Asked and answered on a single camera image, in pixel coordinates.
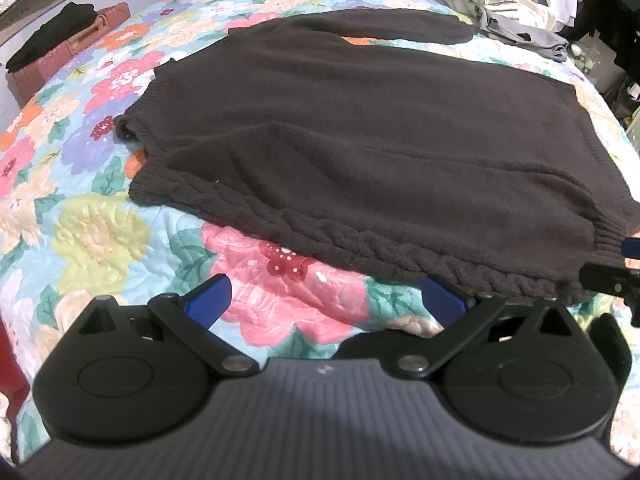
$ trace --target black knit sweater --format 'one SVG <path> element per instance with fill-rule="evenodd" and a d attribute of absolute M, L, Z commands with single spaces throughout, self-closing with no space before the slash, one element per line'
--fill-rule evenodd
<path fill-rule="evenodd" d="M 621 264 L 639 208 L 574 88 L 341 38 L 475 31 L 406 9 L 232 29 L 116 121 L 149 155 L 130 196 L 376 278 L 582 300 L 580 266 Z"/>

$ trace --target floral quilt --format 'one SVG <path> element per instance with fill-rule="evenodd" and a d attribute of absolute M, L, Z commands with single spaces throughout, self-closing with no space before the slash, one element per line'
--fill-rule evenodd
<path fill-rule="evenodd" d="M 357 6 L 453 14 L 434 0 L 164 0 L 81 52 L 24 107 L 0 135 L 0 314 L 29 381 L 94 295 L 146 303 L 161 292 L 184 293 L 217 272 L 230 277 L 234 296 L 211 330 L 262 363 L 270 356 L 327 358 L 342 340 L 370 328 L 422 336 L 439 330 L 414 288 L 334 269 L 235 229 L 127 199 L 145 157 L 140 146 L 114 139 L 113 118 L 145 91 L 154 67 L 220 40 L 231 27 Z M 505 64 L 573 84 L 640 200 L 638 154 L 570 63 L 481 37 L 451 46 L 348 41 Z M 473 98 L 475 91 L 461 89 L 460 99 Z M 605 296 L 571 309 L 585 327 L 594 316 L 612 312 L 634 350 L 636 365 L 618 409 L 612 448 L 638 463 L 640 339 L 630 327 L 629 310 Z M 18 416 L 21 459 L 46 440 L 28 399 Z"/>

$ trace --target pink storage box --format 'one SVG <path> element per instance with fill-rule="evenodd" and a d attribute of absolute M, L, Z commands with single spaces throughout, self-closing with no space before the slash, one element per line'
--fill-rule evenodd
<path fill-rule="evenodd" d="M 94 24 L 63 41 L 40 59 L 29 63 L 10 76 L 13 78 L 22 104 L 26 104 L 58 70 L 68 63 L 78 52 L 94 44 L 114 28 L 119 27 L 131 17 L 129 6 L 120 3 L 113 7 L 98 10 Z"/>

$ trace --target ribbed gray surface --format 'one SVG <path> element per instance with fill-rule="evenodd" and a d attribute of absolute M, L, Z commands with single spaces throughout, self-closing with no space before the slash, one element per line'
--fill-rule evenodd
<path fill-rule="evenodd" d="M 588 440 L 553 450 L 468 430 L 417 381 L 375 360 L 271 359 L 223 383 L 195 420 L 127 449 L 54 441 L 29 480 L 614 480 L 630 468 Z"/>

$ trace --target red object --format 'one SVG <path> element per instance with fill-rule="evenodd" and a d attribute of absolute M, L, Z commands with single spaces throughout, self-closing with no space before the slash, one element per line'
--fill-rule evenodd
<path fill-rule="evenodd" d="M 29 395 L 29 390 L 29 383 L 15 360 L 14 349 L 4 327 L 4 322 L 0 319 L 0 392 L 9 399 L 6 417 L 12 426 L 11 450 L 12 454 L 15 455 L 12 457 L 14 461 L 17 459 L 15 452 L 15 432 L 17 430 L 15 419 L 23 402 Z"/>
<path fill-rule="evenodd" d="M 120 3 L 98 10 L 94 24 L 47 52 L 40 59 L 10 74 L 18 90 L 22 104 L 26 104 L 58 70 L 78 52 L 82 52 L 108 32 L 119 27 L 131 17 L 129 6 Z"/>

